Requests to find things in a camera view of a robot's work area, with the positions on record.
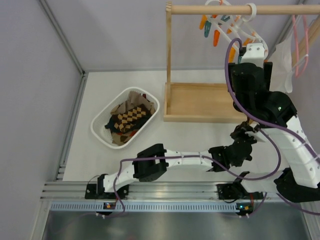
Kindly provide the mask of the teal patterned sock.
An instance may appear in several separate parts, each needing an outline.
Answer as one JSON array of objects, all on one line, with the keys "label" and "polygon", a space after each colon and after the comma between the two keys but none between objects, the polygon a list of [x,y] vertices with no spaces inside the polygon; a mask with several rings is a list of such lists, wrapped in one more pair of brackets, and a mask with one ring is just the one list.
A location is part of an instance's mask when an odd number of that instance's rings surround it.
[{"label": "teal patterned sock", "polygon": [[113,121],[113,119],[111,118],[109,120],[109,122],[104,126],[104,128],[106,130],[110,130],[112,133],[118,133],[119,131],[117,130],[117,128],[115,127],[115,122]]}]

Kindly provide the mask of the brown argyle sock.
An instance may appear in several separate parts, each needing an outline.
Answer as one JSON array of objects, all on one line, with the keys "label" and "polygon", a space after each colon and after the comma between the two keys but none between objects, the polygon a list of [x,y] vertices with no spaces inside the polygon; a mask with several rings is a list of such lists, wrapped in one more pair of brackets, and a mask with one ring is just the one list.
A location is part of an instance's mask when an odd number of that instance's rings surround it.
[{"label": "brown argyle sock", "polygon": [[246,121],[243,121],[243,122],[240,124],[240,126],[241,126],[242,128],[247,128],[247,127],[250,127],[253,122],[254,122],[254,121],[253,121],[252,119],[247,118],[247,120],[246,120]]},{"label": "brown argyle sock", "polygon": [[114,127],[118,133],[127,133],[142,127],[152,116],[150,111],[143,105],[138,105],[125,113],[114,114],[111,119],[115,122]]}]

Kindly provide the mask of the white clip sock hanger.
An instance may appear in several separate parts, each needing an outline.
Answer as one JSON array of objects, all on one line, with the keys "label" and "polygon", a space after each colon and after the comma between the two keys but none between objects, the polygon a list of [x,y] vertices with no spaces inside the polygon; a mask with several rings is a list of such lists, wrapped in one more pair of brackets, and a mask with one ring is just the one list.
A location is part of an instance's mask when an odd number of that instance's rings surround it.
[{"label": "white clip sock hanger", "polygon": [[208,38],[209,33],[213,30],[212,44],[214,47],[218,46],[220,37],[223,37],[228,43],[232,40],[231,34],[235,38],[244,38],[243,46],[253,43],[261,43],[264,48],[264,57],[269,54],[269,48],[266,41],[257,33],[250,25],[250,22],[257,15],[257,6],[254,3],[248,3],[251,14],[244,15],[230,15],[230,14],[203,14],[199,24],[199,29],[203,31],[205,38]]}]

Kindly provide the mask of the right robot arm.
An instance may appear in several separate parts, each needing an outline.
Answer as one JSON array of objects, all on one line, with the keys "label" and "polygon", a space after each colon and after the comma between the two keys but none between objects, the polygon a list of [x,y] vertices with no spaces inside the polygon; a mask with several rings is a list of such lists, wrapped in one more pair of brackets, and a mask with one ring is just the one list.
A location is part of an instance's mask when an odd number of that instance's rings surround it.
[{"label": "right robot arm", "polygon": [[272,63],[226,63],[225,79],[234,108],[258,125],[256,130],[273,142],[288,167],[258,180],[255,191],[272,191],[293,203],[320,199],[320,156],[303,132],[290,97],[270,90]]}]

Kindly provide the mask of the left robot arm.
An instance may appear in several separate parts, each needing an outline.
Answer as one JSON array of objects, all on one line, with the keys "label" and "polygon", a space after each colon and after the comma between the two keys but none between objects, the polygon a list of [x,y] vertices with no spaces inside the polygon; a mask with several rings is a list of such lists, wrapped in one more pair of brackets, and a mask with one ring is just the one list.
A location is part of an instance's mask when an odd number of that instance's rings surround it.
[{"label": "left robot arm", "polygon": [[118,172],[102,174],[97,179],[96,193],[116,194],[117,191],[133,182],[153,182],[168,170],[191,169],[203,172],[223,172],[231,167],[240,167],[244,161],[252,160],[253,145],[257,140],[247,132],[253,128],[246,122],[238,125],[230,134],[233,143],[228,146],[211,147],[201,152],[180,152],[165,149],[157,143],[139,152],[136,158],[127,159],[129,166],[120,167]]}]

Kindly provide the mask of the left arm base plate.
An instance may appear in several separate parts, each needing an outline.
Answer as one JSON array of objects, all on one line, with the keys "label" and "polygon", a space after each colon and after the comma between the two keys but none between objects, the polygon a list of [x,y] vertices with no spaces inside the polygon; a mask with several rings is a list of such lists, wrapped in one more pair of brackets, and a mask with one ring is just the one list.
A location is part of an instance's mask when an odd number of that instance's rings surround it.
[{"label": "left arm base plate", "polygon": [[[117,194],[120,199],[124,199],[129,194],[129,185],[121,187],[117,190]],[[104,192],[104,189],[97,183],[89,183],[86,185],[84,198],[86,200],[115,200],[117,196],[113,190]]]}]

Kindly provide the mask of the tan brown sock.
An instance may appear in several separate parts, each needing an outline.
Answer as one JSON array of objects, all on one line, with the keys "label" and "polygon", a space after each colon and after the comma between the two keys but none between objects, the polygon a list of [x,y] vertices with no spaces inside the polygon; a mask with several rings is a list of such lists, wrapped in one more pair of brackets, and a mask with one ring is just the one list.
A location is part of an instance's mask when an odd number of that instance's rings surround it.
[{"label": "tan brown sock", "polygon": [[115,106],[110,114],[111,115],[117,115],[117,114],[124,114],[125,112],[139,106],[144,105],[150,113],[153,115],[155,113],[154,103],[147,100],[144,96],[142,96],[140,93],[136,91],[130,91],[128,95],[128,99]]}]

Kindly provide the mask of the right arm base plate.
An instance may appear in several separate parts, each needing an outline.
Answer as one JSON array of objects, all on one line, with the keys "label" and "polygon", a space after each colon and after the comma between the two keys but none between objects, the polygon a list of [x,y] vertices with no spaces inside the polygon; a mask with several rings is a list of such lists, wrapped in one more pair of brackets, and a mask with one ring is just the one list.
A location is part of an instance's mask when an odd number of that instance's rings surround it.
[{"label": "right arm base plate", "polygon": [[224,183],[217,185],[218,198],[220,200],[262,200],[264,195],[262,192],[248,192],[239,183]]}]

